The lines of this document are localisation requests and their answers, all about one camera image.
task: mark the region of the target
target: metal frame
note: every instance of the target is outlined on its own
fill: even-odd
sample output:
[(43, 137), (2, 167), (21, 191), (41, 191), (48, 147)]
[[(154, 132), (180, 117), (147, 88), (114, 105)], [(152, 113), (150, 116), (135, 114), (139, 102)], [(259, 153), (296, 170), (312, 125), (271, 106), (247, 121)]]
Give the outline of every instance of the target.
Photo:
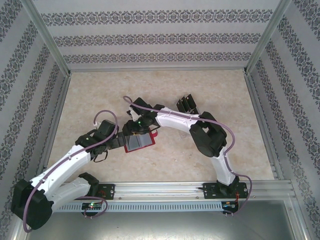
[(42, 19), (40, 13), (38, 12), (34, 1), (33, 0), (21, 0), (23, 7), (25, 8), (26, 12), (28, 13), (29, 17), (31, 18), (33, 24), (35, 25), (36, 29), (40, 33), (42, 39), (44, 40), (46, 46), (48, 47), (50, 53), (54, 57), (56, 63), (59, 65), (60, 69), (63, 71), (64, 75), (70, 73), (70, 69), (61, 54), (54, 38), (52, 37), (51, 33), (49, 32), (44, 20)]
[[(269, 21), (261, 39), (259, 40), (255, 50), (253, 51), (248, 64), (245, 67), (244, 78), (248, 88), (248, 92), (252, 101), (253, 109), (257, 118), (257, 122), (261, 131), (262, 139), (265, 144), (266, 152), (270, 160), (272, 171), (275, 178), (279, 180), (254, 180), (252, 183), (252, 193), (249, 201), (266, 201), (266, 200), (280, 200), (283, 201), (286, 207), (287, 216), (289, 218), (291, 228), (296, 239), (311, 239), (308, 233), (305, 220), (303, 218), (300, 205), (298, 203), (294, 187), (290, 180), (283, 180), (283, 174), (272, 146), (272, 141), (268, 134), (268, 128), (264, 120), (261, 106), (259, 105), (257, 93), (254, 91), (251, 76), (248, 74), (255, 66), (261, 53), (263, 52), (266, 44), (268, 43), (272, 33), (277, 27), (281, 17), (287, 9), (291, 0), (280, 0), (279, 5), (274, 11), (271, 20)], [(70, 70), (64, 60), (61, 52), (59, 51), (53, 37), (48, 31), (43, 19), (41, 18), (37, 8), (32, 0), (21, 0), (22, 5), (28, 12), (39, 33), (41, 34), (44, 42), (47, 44), (51, 54), (57, 61), (59, 67), (65, 75), (70, 73)], [(151, 68), (110, 68), (110, 69), (76, 69), (73, 72), (113, 72), (113, 71), (187, 71), (187, 70), (238, 70), (242, 67), (151, 67)], [(58, 108), (53, 120), (53, 126), (49, 132), (49, 140), (45, 148), (45, 155), (42, 159), (41, 166), (46, 165), (49, 160), (51, 149), (53, 146), (54, 138), (57, 132), (59, 119), (62, 113), (68, 87), (71, 79), (71, 74), (68, 76), (61, 93), (58, 103)], [(110, 203), (185, 203), (185, 202), (221, 202), (227, 199), (205, 199), (202, 190), (204, 182), (191, 181), (191, 182), (116, 182), (114, 200)], [(26, 239), (27, 234), (22, 227), (22, 221), (14, 216), (12, 219), (14, 225), (11, 232), (11, 240)]]
[(278, 6), (274, 10), (274, 13), (268, 22), (258, 44), (256, 45), (251, 57), (245, 66), (246, 73), (250, 73), (252, 69), (255, 67), (259, 57), (261, 56), (262, 52), (265, 49), (265, 46), (269, 42), (273, 32), (277, 28), (278, 23), (280, 22), (281, 18), (285, 14), (286, 9), (288, 8), (289, 4), (292, 0), (280, 0)]
[[(115, 184), (114, 200), (108, 200), (108, 203), (117, 206), (126, 205), (134, 206), (137, 203), (169, 203), (169, 204), (206, 204), (228, 199), (205, 199), (204, 193), (199, 187), (202, 187), (202, 181), (190, 182), (113, 182)], [(252, 193), (249, 201), (269, 201), (278, 200), (284, 201), (287, 210), (287, 216), (291, 224), (294, 236), (298, 240), (310, 239), (306, 229), (304, 219), (296, 198), (294, 187), (290, 180), (255, 180), (252, 184)], [(74, 201), (75, 203), (86, 203), (89, 200)], [(58, 212), (75, 212), (73, 210), (62, 210)], [(130, 212), (124, 209), (116, 212)], [(15, 217), (15, 226), (11, 240), (26, 239), (27, 234), (22, 228), (22, 221)]]

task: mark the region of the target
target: cable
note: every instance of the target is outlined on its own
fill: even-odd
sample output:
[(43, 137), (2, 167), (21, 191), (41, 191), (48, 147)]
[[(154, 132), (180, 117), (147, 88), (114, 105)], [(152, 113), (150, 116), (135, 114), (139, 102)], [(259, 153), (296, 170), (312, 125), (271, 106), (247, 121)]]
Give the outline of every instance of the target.
[(232, 173), (233, 175), (238, 176), (238, 177), (247, 178), (249, 180), (249, 182), (250, 182), (250, 189), (249, 189), (249, 192), (248, 192), (248, 196), (246, 197), (242, 207), (240, 209), (238, 209), (238, 211), (236, 213), (234, 213), (233, 215), (237, 214), (241, 209), (244, 208), (244, 206), (247, 204), (247, 202), (249, 200), (249, 197), (250, 197), (250, 194), (252, 192), (252, 180), (247, 175), (238, 174), (238, 173), (233, 172), (232, 169), (229, 166), (226, 154), (234, 147), (234, 145), (236, 143), (236, 136), (228, 126), (226, 126), (226, 125), (224, 125), (224, 124), (222, 124), (220, 122), (211, 120), (211, 119), (205, 119), (205, 118), (200, 118), (200, 117), (186, 117), (184, 114), (181, 114), (181, 113), (178, 113), (178, 112), (165, 111), (165, 110), (156, 110), (156, 109), (152, 109), (152, 108), (148, 108), (148, 107), (144, 107), (144, 106), (139, 106), (139, 105), (133, 103), (132, 99), (129, 96), (123, 96), (123, 100), (125, 100), (128, 104), (130, 104), (130, 105), (132, 105), (132, 106), (134, 106), (136, 108), (139, 108), (139, 109), (143, 109), (143, 110), (147, 110), (147, 111), (151, 111), (151, 112), (156, 112), (156, 113), (175, 115), (175, 116), (182, 117), (182, 118), (185, 118), (185, 119), (188, 119), (188, 120), (197, 120), (197, 121), (208, 122), (208, 123), (216, 124), (216, 125), (218, 125), (220, 127), (223, 127), (224, 129), (226, 129), (232, 136), (232, 142), (231, 142), (230, 146), (223, 152), (223, 157), (224, 157), (224, 161), (225, 161), (226, 167), (228, 168), (229, 172)]
[(104, 159), (102, 159), (102, 160), (100, 160), (100, 161), (96, 161), (97, 160), (97, 157), (98, 156), (96, 156), (94, 159), (93, 159), (93, 162), (94, 163), (101, 163), (101, 162), (103, 162), (104, 160), (106, 160), (107, 159), (107, 157), (108, 157), (108, 150), (105, 152), (105, 157), (104, 157)]
[(86, 212), (87, 212), (88, 208), (86, 208), (84, 210), (84, 213), (83, 213), (85, 218), (89, 217), (90, 219), (93, 219), (93, 218), (99, 217), (100, 215), (104, 214), (106, 212), (107, 208), (108, 208), (108, 202), (102, 197), (98, 197), (98, 196), (81, 196), (81, 197), (76, 198), (76, 200), (101, 200), (101, 202), (105, 202), (105, 208), (101, 212), (98, 212), (94, 216), (87, 216)]
[(87, 146), (81, 150), (78, 150), (74, 153), (72, 153), (71, 155), (67, 156), (66, 158), (64, 158), (61, 162), (59, 162), (57, 165), (55, 165), (39, 182), (38, 184), (34, 187), (34, 189), (31, 191), (28, 199), (26, 200), (26, 203), (25, 203), (25, 207), (24, 207), (24, 210), (23, 210), (23, 218), (22, 218), (22, 225), (23, 225), (23, 229), (26, 233), (30, 233), (32, 231), (32, 229), (28, 229), (27, 227), (27, 215), (28, 215), (28, 208), (29, 208), (29, 205), (30, 205), (30, 202), (31, 202), (31, 198), (34, 196), (35, 192), (38, 190), (38, 188), (40, 187), (41, 184), (43, 184), (46, 179), (49, 177), (50, 174), (52, 174), (58, 167), (60, 167), (62, 164), (64, 164), (66, 161), (68, 160), (71, 160), (71, 158), (73, 158), (75, 155), (81, 153), (81, 152), (84, 152), (88, 149), (92, 149), (98, 145), (101, 145), (103, 143), (105, 143), (106, 141), (108, 141), (116, 132), (117, 132), (117, 128), (118, 128), (118, 119), (117, 119), (117, 116), (110, 110), (101, 110), (99, 111), (94, 119), (93, 119), (93, 124), (96, 125), (96, 119), (98, 117), (99, 114), (101, 113), (110, 113), (113, 115), (114, 117), (114, 121), (115, 121), (115, 127), (114, 127), (114, 130), (113, 132), (104, 140), (100, 141), (100, 142), (97, 142), (95, 144), (92, 144), (90, 146)]

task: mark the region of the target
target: vertical metal bar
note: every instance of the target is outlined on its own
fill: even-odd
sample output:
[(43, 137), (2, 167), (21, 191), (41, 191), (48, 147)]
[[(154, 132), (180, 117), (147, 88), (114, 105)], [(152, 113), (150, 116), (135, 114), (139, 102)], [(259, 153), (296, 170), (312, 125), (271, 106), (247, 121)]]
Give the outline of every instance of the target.
[(51, 150), (52, 150), (52, 147), (54, 145), (56, 133), (57, 133), (57, 130), (58, 130), (58, 125), (59, 125), (60, 117), (61, 117), (61, 114), (62, 114), (62, 109), (64, 107), (65, 100), (66, 100), (66, 97), (67, 97), (67, 92), (68, 92), (71, 76), (72, 76), (72, 74), (70, 73), (68, 75), (68, 77), (66, 77), (66, 80), (63, 83), (60, 99), (58, 100), (58, 104), (57, 104), (57, 107), (56, 107), (56, 113), (55, 113), (55, 115), (53, 117), (53, 120), (52, 120), (52, 127), (50, 128), (47, 144), (46, 144), (45, 149), (44, 149), (44, 155), (43, 155), (43, 157), (41, 159), (41, 163), (39, 165), (38, 172), (36, 173), (37, 175), (41, 174), (43, 172), (43, 170), (44, 170), (44, 166), (46, 166), (48, 164), (48, 161), (49, 161), (49, 158), (50, 158), (50, 154), (51, 154)]
[(258, 44), (256, 45), (247, 65), (245, 66), (246, 73), (250, 73), (254, 68), (254, 66), (256, 65), (259, 57), (261, 56), (263, 50), (265, 49), (265, 46), (269, 42), (269, 39), (271, 38), (272, 34), (277, 28), (277, 25), (279, 24), (281, 18), (283, 17), (290, 3), (291, 3), (291, 0), (280, 0)]
[(14, 226), (12, 234), (8, 234), (8, 240), (25, 240), (27, 239), (27, 233), (24, 231), (22, 220), (17, 216), (12, 217), (11, 224)]
[(254, 89), (251, 76), (249, 74), (244, 74), (244, 79), (245, 79), (245, 83), (246, 83), (246, 86), (248, 88), (248, 92), (249, 92), (249, 95), (251, 98), (251, 102), (252, 102), (252, 106), (253, 106), (254, 113), (256, 116), (256, 120), (257, 120), (258, 126), (260, 128), (260, 132), (262, 135), (262, 140), (263, 140), (263, 143), (265, 146), (266, 154), (269, 158), (269, 161), (274, 164), (278, 179), (283, 180), (284, 176), (282, 174), (281, 167), (280, 167), (275, 149), (272, 144), (272, 140), (270, 138), (270, 135), (268, 134), (268, 132), (269, 132), (268, 127), (267, 127), (267, 124), (266, 124), (266, 121), (265, 121), (265, 118), (263, 115), (262, 108), (259, 104), (258, 96), (257, 96), (257, 93)]
[(33, 24), (35, 25), (36, 29), (40, 33), (42, 39), (44, 40), (46, 46), (48, 47), (50, 53), (54, 57), (56, 63), (59, 65), (60, 69), (63, 71), (64, 75), (66, 76), (70, 73), (70, 69), (62, 56), (59, 48), (51, 36), (44, 20), (42, 19), (40, 13), (38, 12), (34, 1), (33, 0), (21, 0), (23, 7), (25, 8), (26, 12), (28, 13), (29, 17), (31, 18)]
[(288, 197), (288, 200), (284, 201), (284, 205), (294, 234), (294, 238), (311, 240), (298, 200)]

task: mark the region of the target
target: striped wallpaper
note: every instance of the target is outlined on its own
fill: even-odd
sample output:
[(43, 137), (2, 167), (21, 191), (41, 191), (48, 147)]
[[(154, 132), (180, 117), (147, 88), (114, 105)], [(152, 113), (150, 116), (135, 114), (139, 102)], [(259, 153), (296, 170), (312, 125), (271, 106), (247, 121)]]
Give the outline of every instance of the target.
[(320, 239), (320, 1), (293, 0), (251, 72), (282, 172)]
[(36, 0), (71, 70), (244, 67), (279, 0)]
[(65, 76), (18, 0), (0, 3), (0, 240), (20, 179), (36, 175)]

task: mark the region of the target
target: marble floor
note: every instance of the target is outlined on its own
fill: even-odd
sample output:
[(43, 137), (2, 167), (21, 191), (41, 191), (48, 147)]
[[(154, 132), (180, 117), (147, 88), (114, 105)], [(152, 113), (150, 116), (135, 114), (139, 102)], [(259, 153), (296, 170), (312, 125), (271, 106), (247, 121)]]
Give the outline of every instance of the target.
[[(79, 136), (94, 128), (98, 111), (113, 111), (122, 129), (130, 119), (122, 96), (133, 100), (141, 97), (152, 106), (161, 104), (176, 110), (177, 100), (185, 94), (192, 94), (201, 112), (210, 112), (234, 131), (236, 143), (229, 159), (235, 172), (253, 180), (274, 179), (241, 70), (73, 73), (48, 166), (58, 161)], [(107, 113), (98, 117), (98, 121), (103, 119), (113, 121)], [(217, 179), (209, 158), (197, 150), (191, 136), (162, 127), (155, 143), (130, 153), (123, 148), (111, 150), (105, 161), (90, 162), (69, 180), (83, 172), (101, 182)]]

